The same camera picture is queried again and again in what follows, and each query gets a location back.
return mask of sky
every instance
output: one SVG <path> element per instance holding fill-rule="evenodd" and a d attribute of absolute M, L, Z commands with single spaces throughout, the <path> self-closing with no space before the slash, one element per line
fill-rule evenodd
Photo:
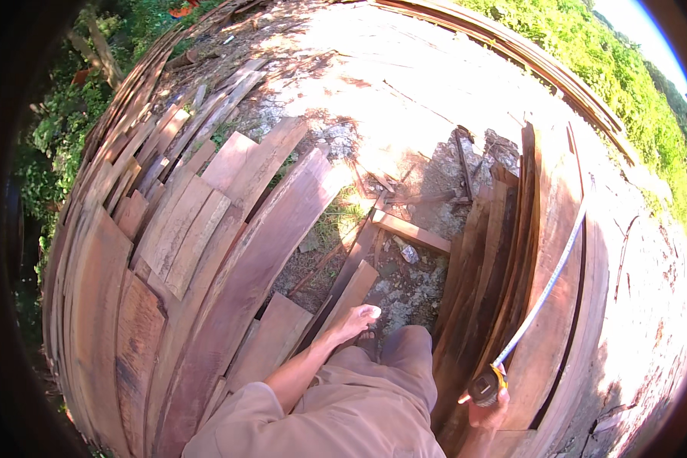
<path fill-rule="evenodd" d="M 595 0 L 595 11 L 606 17 L 613 28 L 641 45 L 647 60 L 656 65 L 678 91 L 687 94 L 687 78 L 669 43 L 636 0 Z"/>

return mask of tree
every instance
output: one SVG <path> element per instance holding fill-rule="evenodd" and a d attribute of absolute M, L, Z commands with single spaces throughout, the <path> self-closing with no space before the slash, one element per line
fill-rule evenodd
<path fill-rule="evenodd" d="M 69 41 L 72 43 L 74 48 L 81 52 L 84 58 L 88 60 L 92 66 L 104 76 L 107 84 L 109 84 L 112 89 L 119 89 L 124 76 L 122 75 L 122 71 L 119 68 L 117 60 L 115 60 L 114 56 L 112 55 L 112 51 L 110 50 L 110 46 L 107 44 L 105 36 L 102 34 L 99 26 L 97 25 L 97 13 L 93 8 L 88 7 L 82 11 L 80 20 L 83 20 L 86 23 L 87 28 L 89 29 L 89 36 L 91 37 L 94 46 L 97 48 L 97 52 L 95 53 L 94 50 L 92 50 L 92 47 L 89 46 L 89 43 L 86 41 L 86 39 L 74 29 L 69 29 L 66 32 L 66 37 L 69 38 Z"/>

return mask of tree trunk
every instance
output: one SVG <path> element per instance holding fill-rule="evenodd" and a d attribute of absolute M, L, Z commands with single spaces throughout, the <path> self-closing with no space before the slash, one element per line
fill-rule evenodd
<path fill-rule="evenodd" d="M 86 25 L 89 27 L 89 36 L 92 37 L 94 46 L 97 47 L 97 52 L 100 55 L 102 64 L 105 69 L 107 69 L 108 82 L 113 89 L 116 89 L 124 79 L 124 75 L 122 75 L 117 60 L 115 60 L 112 55 L 112 51 L 107 44 L 107 40 L 105 40 L 105 36 L 102 35 L 99 26 L 97 26 L 97 16 L 94 14 L 94 11 L 87 11 Z"/>
<path fill-rule="evenodd" d="M 76 50 L 82 53 L 82 55 L 92 63 L 92 66 L 98 69 L 102 73 L 102 75 L 104 75 L 112 89 L 117 90 L 117 87 L 114 87 L 112 85 L 112 81 L 110 81 L 108 72 L 105 69 L 104 64 L 102 64 L 102 60 L 94 53 L 94 51 L 92 51 L 86 40 L 79 36 L 78 33 L 74 32 L 73 29 L 69 29 L 66 32 L 66 36 L 69 38 L 69 41 L 71 42 L 72 46 L 74 46 Z"/>

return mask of leg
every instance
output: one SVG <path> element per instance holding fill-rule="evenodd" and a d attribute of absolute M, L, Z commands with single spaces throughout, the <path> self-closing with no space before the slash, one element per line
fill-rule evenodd
<path fill-rule="evenodd" d="M 437 400 L 433 379 L 432 338 L 422 326 L 403 326 L 384 343 L 382 364 L 389 366 L 391 382 L 421 398 L 428 410 Z"/>

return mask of hand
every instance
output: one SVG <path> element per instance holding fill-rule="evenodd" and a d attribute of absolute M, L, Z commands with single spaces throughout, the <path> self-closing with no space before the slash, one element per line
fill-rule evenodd
<path fill-rule="evenodd" d="M 506 375 L 504 365 L 499 365 L 499 371 Z M 506 419 L 506 409 L 509 406 L 509 392 L 500 389 L 497 394 L 496 403 L 487 408 L 478 407 L 474 404 L 468 391 L 458 399 L 458 404 L 468 402 L 468 422 L 474 428 L 499 429 Z"/>
<path fill-rule="evenodd" d="M 381 314 L 381 308 L 369 304 L 351 307 L 346 315 L 331 325 L 329 331 L 332 340 L 338 345 L 356 337 L 361 331 L 367 330 Z"/>

